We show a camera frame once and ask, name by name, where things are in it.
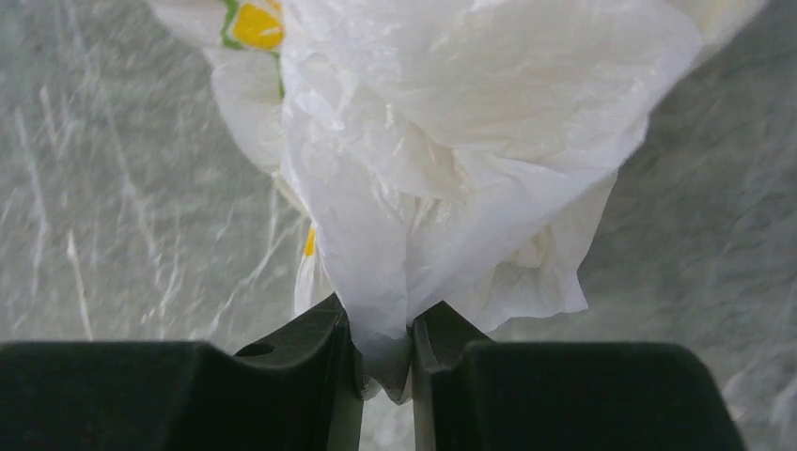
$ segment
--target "plastic bag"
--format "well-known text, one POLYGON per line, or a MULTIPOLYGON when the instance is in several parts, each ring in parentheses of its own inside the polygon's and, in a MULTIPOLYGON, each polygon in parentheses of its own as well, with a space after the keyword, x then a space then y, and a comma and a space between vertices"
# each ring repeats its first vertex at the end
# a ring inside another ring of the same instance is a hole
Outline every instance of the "plastic bag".
POLYGON ((297 313, 334 288, 396 399, 406 324, 442 299, 483 331, 586 308, 576 270, 649 112, 763 2, 151 3, 313 221, 297 313))

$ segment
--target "scratched metal surface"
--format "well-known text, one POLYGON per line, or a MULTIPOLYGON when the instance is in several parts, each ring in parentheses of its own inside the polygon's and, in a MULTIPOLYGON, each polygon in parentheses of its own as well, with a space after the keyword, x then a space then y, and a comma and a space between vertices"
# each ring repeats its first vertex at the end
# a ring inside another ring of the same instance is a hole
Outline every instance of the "scratched metal surface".
MULTIPOLYGON (((659 108, 581 270, 508 339, 681 343, 755 451, 797 449, 797 2, 659 108)), ((289 318, 307 224, 235 149, 202 56, 141 0, 0 2, 0 339, 206 338, 289 318)), ((362 449, 412 449, 367 404, 362 449)))

